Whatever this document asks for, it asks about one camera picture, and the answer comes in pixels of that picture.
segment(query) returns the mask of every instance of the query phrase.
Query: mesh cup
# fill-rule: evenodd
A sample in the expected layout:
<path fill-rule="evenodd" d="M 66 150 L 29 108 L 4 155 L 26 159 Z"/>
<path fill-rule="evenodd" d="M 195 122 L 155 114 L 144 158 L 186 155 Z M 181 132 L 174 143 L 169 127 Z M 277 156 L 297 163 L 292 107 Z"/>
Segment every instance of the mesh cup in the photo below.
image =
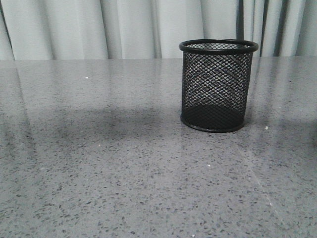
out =
<path fill-rule="evenodd" d="M 201 39 L 182 42 L 182 122 L 207 132 L 244 125 L 252 54 L 250 41 Z"/>

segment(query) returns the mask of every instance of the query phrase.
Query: white curtain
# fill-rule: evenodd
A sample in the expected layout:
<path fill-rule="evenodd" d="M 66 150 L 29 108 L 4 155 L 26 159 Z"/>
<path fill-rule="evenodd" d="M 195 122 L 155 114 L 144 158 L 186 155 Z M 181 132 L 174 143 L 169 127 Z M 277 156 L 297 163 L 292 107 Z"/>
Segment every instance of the white curtain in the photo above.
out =
<path fill-rule="evenodd" d="M 0 0 L 0 60 L 179 58 L 200 38 L 317 55 L 317 0 Z"/>

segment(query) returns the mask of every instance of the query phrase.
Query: black mesh pen holder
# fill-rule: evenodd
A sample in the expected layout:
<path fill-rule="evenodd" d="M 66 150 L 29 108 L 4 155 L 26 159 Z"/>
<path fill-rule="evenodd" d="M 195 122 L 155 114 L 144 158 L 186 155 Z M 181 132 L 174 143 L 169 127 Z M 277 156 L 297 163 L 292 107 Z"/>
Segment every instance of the black mesh pen holder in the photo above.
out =
<path fill-rule="evenodd" d="M 182 122 L 207 132 L 244 125 L 252 54 L 250 41 L 201 39 L 182 42 Z"/>

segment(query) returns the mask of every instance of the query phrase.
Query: table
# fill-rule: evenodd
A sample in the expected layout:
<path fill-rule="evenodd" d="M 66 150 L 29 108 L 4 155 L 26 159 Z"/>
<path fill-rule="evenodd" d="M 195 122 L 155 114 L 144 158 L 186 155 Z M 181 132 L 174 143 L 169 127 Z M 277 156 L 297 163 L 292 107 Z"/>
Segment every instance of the table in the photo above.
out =
<path fill-rule="evenodd" d="M 0 237 L 316 237 L 317 57 L 253 61 L 220 134 L 181 59 L 1 61 Z"/>

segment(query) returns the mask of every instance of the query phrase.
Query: metal mesh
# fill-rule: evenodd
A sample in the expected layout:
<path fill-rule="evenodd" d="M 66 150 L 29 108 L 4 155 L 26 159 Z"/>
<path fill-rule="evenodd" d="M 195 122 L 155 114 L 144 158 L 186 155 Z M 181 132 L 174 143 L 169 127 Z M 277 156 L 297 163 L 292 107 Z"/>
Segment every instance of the metal mesh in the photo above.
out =
<path fill-rule="evenodd" d="M 202 43 L 200 49 L 236 49 L 239 44 Z M 182 121 L 190 127 L 226 132 L 243 126 L 252 53 L 202 55 L 183 52 Z"/>

